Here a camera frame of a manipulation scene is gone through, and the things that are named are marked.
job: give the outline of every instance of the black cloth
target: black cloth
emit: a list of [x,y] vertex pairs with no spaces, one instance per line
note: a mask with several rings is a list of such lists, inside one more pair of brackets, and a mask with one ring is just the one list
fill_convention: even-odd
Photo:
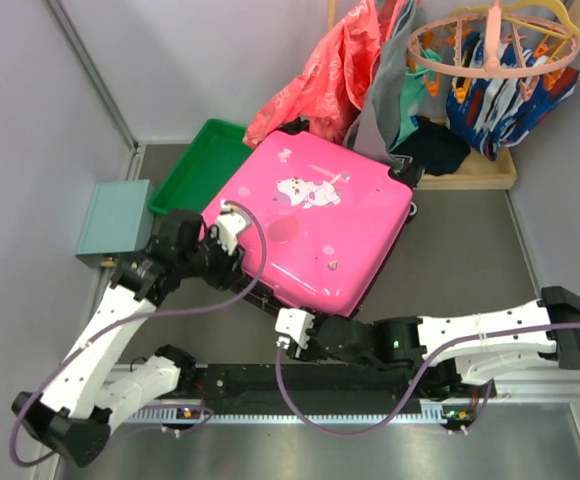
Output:
[[419,128],[390,153],[404,163],[423,167],[430,175],[454,173],[470,153],[470,146],[444,125],[417,116]]

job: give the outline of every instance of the metal table surface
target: metal table surface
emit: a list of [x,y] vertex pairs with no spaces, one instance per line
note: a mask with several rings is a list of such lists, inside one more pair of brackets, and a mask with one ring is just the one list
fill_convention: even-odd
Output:
[[580,480],[580,442],[567,405],[492,405],[467,437],[434,426],[391,425],[362,440],[303,425],[209,425],[176,440],[122,437],[92,465],[62,463],[57,480]]

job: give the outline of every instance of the teal box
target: teal box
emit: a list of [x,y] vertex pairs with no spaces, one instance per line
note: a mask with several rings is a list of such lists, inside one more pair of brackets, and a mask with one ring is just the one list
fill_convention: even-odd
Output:
[[96,266],[107,256],[144,248],[152,233],[154,214],[148,201],[149,180],[99,183],[92,194],[77,256]]

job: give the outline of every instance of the gray floor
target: gray floor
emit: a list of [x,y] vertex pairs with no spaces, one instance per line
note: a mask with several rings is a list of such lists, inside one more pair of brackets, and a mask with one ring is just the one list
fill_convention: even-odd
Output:
[[[161,184],[184,149],[147,147],[141,177]],[[419,214],[405,227],[357,318],[372,322],[396,315],[464,315],[533,297],[503,192],[417,192],[415,199]],[[230,295],[186,280],[162,308],[210,305]],[[149,356],[171,343],[202,363],[271,362],[276,351],[273,324],[246,302],[204,317],[154,319],[141,327],[121,361]]]
[[91,466],[62,462],[62,480],[580,480],[570,410],[493,405],[468,437],[391,425],[363,440],[301,425],[209,425],[179,441],[160,432],[124,440]]

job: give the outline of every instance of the gray cloth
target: gray cloth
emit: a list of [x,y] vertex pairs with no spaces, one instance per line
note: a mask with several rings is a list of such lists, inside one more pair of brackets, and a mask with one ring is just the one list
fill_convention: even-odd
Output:
[[401,88],[406,76],[406,51],[413,29],[426,23],[426,15],[416,2],[401,29],[381,47],[380,65],[366,92],[363,110],[352,124],[343,145],[366,157],[394,167],[401,160],[388,153],[401,127]]

